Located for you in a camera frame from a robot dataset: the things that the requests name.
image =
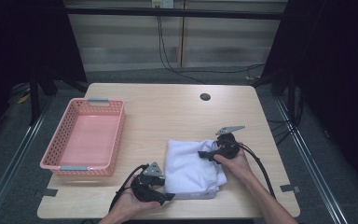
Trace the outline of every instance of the folded cloth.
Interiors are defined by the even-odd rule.
[[[216,150],[214,140],[168,141],[165,191],[175,199],[212,199],[227,179],[221,164],[201,159],[198,151]]]

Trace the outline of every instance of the light wood tabletop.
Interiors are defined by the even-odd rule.
[[[203,93],[209,101],[200,99]],[[109,209],[116,191],[127,176],[141,164],[156,161],[164,170],[168,140],[203,141],[216,139],[222,127],[245,125],[234,133],[263,162],[277,200],[293,217],[300,213],[278,149],[255,89],[247,86],[114,84],[94,83],[86,98],[107,97],[124,101],[126,120],[115,170],[110,177],[52,175],[37,214],[41,218],[101,218]],[[248,156],[252,170],[267,187],[257,163]],[[141,213],[135,219],[217,219],[261,217],[247,191],[229,170],[227,183],[211,200],[172,200],[162,207]]]

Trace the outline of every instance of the black horizontal bar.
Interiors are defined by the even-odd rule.
[[[228,18],[252,20],[281,20],[282,13],[276,12],[247,12],[222,11],[176,8],[147,8],[147,7],[16,7],[20,11],[33,12],[66,12],[80,15],[122,15],[122,16],[161,16],[161,17],[198,17],[198,18]]]

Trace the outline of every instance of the plastic basket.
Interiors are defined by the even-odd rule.
[[[56,175],[112,175],[124,119],[123,101],[72,99],[40,167]]]

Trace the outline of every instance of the person's left hand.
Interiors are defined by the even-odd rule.
[[[159,202],[143,203],[135,197],[131,189],[131,183],[135,177],[136,175],[134,175],[127,183],[127,189],[121,193],[121,196],[118,198],[115,206],[113,206],[109,214],[101,220],[100,224],[122,223],[130,220],[130,218],[134,217],[141,211],[160,207]]]

